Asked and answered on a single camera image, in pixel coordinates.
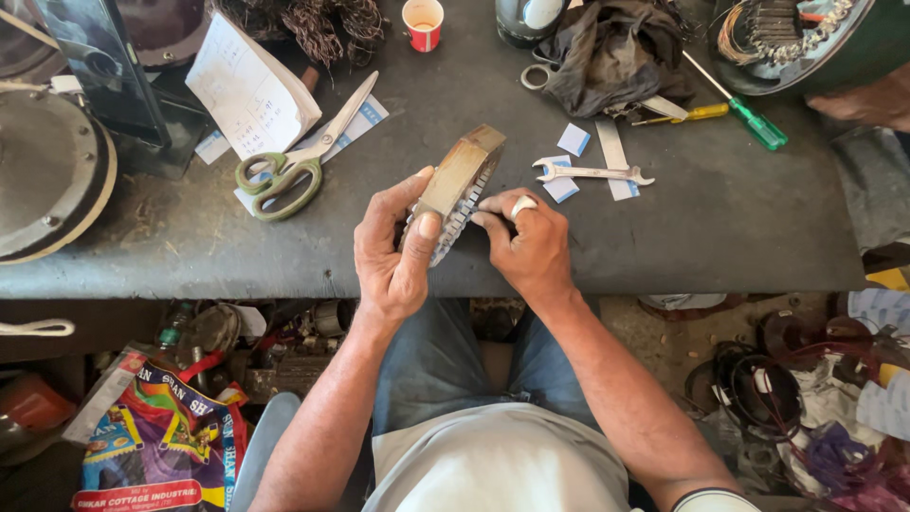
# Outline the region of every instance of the paper cup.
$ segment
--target paper cup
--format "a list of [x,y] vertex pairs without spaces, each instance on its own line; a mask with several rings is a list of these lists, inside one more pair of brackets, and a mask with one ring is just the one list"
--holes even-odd
[[436,0],[408,0],[401,17],[410,31],[410,45],[419,52],[429,52],[440,43],[442,5]]

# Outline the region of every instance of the forearm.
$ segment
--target forearm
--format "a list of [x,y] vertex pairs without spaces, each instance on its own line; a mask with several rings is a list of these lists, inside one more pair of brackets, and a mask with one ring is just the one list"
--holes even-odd
[[251,510],[331,510],[357,462],[397,324],[358,312],[268,460]]
[[696,488],[738,489],[692,420],[577,290],[532,307],[566,353],[598,425],[661,510]]

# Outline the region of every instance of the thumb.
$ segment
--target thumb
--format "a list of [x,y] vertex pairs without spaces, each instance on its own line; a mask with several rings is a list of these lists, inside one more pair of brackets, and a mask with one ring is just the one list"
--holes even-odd
[[399,279],[414,281],[426,279],[430,256],[440,240],[440,224],[439,214],[433,211],[418,217],[416,225],[408,230],[408,238],[404,241],[401,261],[395,270],[396,278],[401,276]]
[[490,236],[490,256],[500,251],[509,251],[511,235],[506,223],[494,213],[477,211],[470,216],[470,221],[487,230]]

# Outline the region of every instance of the dark metal tabletop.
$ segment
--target dark metal tabletop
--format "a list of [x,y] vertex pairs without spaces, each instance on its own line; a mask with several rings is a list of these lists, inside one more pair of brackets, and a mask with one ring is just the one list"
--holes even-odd
[[[426,165],[488,123],[506,135],[484,195],[528,187],[531,163],[565,154],[567,123],[591,134],[580,167],[604,167],[594,122],[572,119],[525,89],[534,61],[496,35],[493,2],[449,2],[440,46],[414,51],[400,19],[403,0],[380,2],[391,19],[369,66],[322,74],[316,100],[331,119],[373,70],[373,95],[389,111],[323,166],[318,196],[289,220],[254,219],[234,197],[233,151],[207,166],[194,157],[178,181],[121,174],[97,222],[41,260],[0,266],[0,298],[354,297],[352,237],[370,196]],[[707,63],[704,42],[690,53]],[[288,63],[302,71],[302,62]],[[723,97],[683,64],[698,96]],[[656,178],[642,195],[613,201],[605,180],[578,179],[561,205],[569,218],[572,271],[589,293],[790,292],[857,289],[864,277],[834,153],[800,98],[753,105],[790,138],[771,152],[733,116],[633,128],[620,121],[626,158]],[[515,292],[490,266],[486,234],[470,225],[430,271],[439,296]]]

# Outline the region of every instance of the hand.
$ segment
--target hand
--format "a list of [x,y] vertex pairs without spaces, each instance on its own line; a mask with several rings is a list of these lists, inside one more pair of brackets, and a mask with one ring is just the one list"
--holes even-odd
[[[537,209],[519,211],[514,239],[500,215],[511,214],[519,197],[537,201]],[[506,190],[487,198],[470,217],[490,235],[490,263],[502,272],[532,309],[568,301],[575,292],[569,262],[569,222],[528,189]]]
[[377,321],[401,323],[427,298],[427,267],[439,240],[440,216],[429,212],[413,220],[403,252],[395,252],[394,239],[395,222],[405,219],[432,176],[433,167],[426,167],[375,194],[354,230],[360,309]]

